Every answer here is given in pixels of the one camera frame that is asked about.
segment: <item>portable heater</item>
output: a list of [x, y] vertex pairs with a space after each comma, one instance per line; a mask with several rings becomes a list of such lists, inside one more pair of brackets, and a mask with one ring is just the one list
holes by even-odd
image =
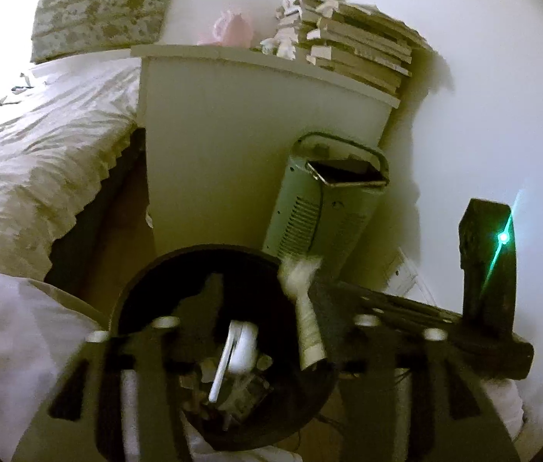
[[291, 149], [263, 251], [320, 256], [337, 277], [388, 184], [378, 149], [322, 132], [304, 135]]

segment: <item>floor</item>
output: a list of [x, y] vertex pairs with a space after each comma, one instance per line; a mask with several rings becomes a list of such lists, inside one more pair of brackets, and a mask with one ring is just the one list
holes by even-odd
[[[89, 271], [79, 297], [104, 314], [126, 284], [156, 257], [152, 229], [145, 221], [147, 208], [145, 161], [137, 163], [116, 197], [97, 242]], [[342, 400], [336, 390], [321, 413], [338, 422], [343, 420]], [[336, 462], [342, 437], [329, 424], [312, 420], [300, 433], [278, 443], [282, 449], [297, 452], [304, 462]]]

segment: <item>trash bin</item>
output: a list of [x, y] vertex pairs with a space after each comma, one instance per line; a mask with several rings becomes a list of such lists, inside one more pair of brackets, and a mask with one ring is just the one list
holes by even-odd
[[127, 285], [112, 314], [113, 335], [141, 330], [155, 318], [170, 315], [181, 299], [198, 295], [212, 273], [222, 275], [223, 302], [214, 342], [224, 344], [231, 320], [257, 325], [258, 349], [273, 359], [264, 372], [272, 392], [240, 426], [226, 432], [184, 412], [215, 450], [252, 450], [285, 439], [320, 411], [337, 381], [335, 369], [325, 361], [300, 369], [295, 308], [280, 287], [279, 266], [274, 257], [238, 246], [178, 250], [143, 269]]

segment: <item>wall outlet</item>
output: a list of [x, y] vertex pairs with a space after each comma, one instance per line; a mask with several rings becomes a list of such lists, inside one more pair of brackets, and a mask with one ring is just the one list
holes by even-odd
[[383, 292], [405, 297], [424, 304], [437, 305], [430, 290], [414, 264], [398, 248], [384, 270], [386, 286]]

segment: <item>pink object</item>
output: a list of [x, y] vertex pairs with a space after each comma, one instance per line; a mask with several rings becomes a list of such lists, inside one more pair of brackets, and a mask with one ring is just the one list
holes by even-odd
[[230, 10], [223, 12], [214, 22], [213, 42], [199, 42], [198, 45], [218, 45], [219, 47], [242, 47], [248, 49], [254, 32], [252, 26], [241, 14]]

